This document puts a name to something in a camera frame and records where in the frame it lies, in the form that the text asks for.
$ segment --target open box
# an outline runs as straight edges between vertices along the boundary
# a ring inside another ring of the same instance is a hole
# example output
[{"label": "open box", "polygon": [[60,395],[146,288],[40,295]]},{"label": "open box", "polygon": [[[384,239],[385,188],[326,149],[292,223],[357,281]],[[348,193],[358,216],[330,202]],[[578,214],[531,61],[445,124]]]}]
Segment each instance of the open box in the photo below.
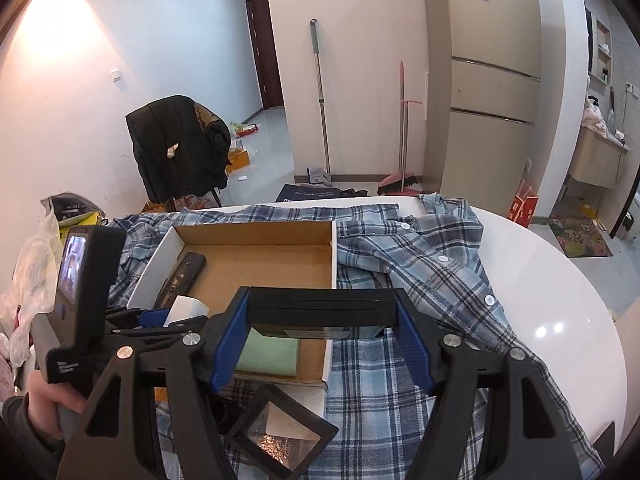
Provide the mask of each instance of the open box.
[{"label": "open box", "polygon": [[[202,224],[169,229],[149,260],[127,308],[149,309],[164,282],[187,252],[207,263],[188,296],[224,312],[239,286],[335,288],[335,222],[248,222]],[[330,340],[301,339],[295,376],[236,372],[236,376],[278,384],[326,388],[331,369]]]}]

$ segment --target shirt sleeve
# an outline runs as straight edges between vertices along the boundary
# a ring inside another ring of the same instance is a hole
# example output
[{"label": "shirt sleeve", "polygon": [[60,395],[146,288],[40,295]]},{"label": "shirt sleeve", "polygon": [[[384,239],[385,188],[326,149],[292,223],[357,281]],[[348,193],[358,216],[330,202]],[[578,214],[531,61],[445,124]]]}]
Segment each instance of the shirt sleeve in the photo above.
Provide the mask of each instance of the shirt sleeve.
[{"label": "shirt sleeve", "polygon": [[37,437],[27,417],[28,405],[28,394],[26,397],[11,397],[2,407],[2,420],[38,475],[44,480],[55,480],[65,444],[60,441],[47,445]]}]

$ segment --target floor mat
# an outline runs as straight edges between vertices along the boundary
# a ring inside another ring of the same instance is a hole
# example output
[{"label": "floor mat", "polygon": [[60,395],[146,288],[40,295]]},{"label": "floor mat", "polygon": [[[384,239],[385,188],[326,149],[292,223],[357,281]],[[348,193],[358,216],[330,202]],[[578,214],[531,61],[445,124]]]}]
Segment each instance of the floor mat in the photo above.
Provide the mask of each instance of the floor mat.
[{"label": "floor mat", "polygon": [[568,258],[612,256],[600,230],[584,218],[552,218],[549,227]]}]

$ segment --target black remote control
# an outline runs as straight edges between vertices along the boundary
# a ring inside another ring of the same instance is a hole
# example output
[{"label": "black remote control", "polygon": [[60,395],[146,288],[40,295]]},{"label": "black remote control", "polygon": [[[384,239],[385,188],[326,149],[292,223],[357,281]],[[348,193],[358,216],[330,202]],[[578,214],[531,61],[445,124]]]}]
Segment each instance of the black remote control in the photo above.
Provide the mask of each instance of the black remote control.
[{"label": "black remote control", "polygon": [[184,296],[189,291],[205,263],[207,259],[204,254],[186,253],[171,277],[164,282],[154,308],[164,309],[174,306],[175,298]]}]

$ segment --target green mop handle grip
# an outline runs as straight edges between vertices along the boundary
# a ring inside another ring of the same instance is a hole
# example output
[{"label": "green mop handle grip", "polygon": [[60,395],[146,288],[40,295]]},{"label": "green mop handle grip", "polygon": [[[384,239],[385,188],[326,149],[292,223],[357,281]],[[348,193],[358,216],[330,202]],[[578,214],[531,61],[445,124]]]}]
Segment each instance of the green mop handle grip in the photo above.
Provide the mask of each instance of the green mop handle grip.
[{"label": "green mop handle grip", "polygon": [[318,20],[311,20],[311,43],[314,44],[314,54],[320,54],[318,49],[318,32],[316,31],[316,23]]}]

